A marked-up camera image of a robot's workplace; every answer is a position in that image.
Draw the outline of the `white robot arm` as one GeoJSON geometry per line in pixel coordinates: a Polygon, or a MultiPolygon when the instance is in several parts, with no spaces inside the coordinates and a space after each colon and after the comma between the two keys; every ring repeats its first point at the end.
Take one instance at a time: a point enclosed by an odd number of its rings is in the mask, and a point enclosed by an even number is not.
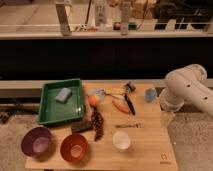
{"type": "Polygon", "coordinates": [[[159,95],[162,109],[177,112],[188,101],[213,118],[213,90],[203,84],[206,79],[207,71],[199,64],[169,72],[165,77],[165,88],[159,95]]]}

